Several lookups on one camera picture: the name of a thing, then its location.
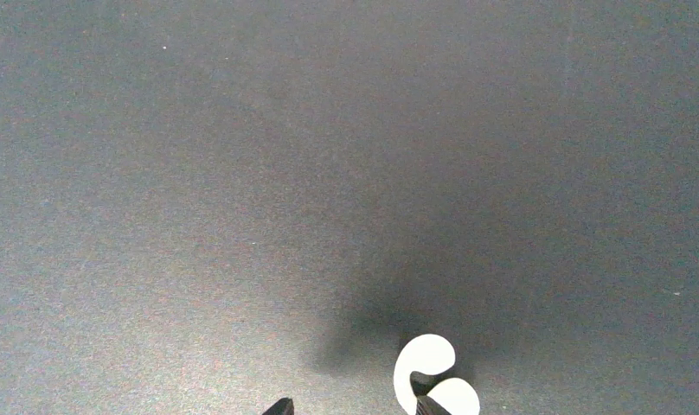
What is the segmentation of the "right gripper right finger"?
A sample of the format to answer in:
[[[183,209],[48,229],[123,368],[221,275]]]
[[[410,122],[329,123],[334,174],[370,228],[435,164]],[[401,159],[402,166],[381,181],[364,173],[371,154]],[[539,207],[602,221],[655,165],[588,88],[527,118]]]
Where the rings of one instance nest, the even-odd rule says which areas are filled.
[[[423,395],[417,397],[415,415],[450,415],[450,412],[432,397]]]

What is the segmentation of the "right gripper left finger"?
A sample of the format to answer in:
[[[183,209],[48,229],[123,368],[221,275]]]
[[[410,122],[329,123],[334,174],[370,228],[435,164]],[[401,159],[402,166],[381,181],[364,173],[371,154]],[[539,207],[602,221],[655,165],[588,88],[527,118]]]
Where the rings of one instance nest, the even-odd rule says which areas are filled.
[[[291,398],[281,398],[266,409],[262,415],[294,415],[294,402]]]

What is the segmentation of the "white earbud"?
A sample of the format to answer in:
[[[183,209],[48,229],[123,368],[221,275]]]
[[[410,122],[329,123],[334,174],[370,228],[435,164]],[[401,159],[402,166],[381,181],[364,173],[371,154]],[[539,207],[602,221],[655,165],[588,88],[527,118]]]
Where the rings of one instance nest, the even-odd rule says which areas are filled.
[[[443,336],[424,334],[413,338],[400,351],[394,364],[396,400],[406,414],[415,414],[417,397],[427,395],[452,415],[478,415],[476,390],[466,380],[445,377],[456,363],[453,345]]]

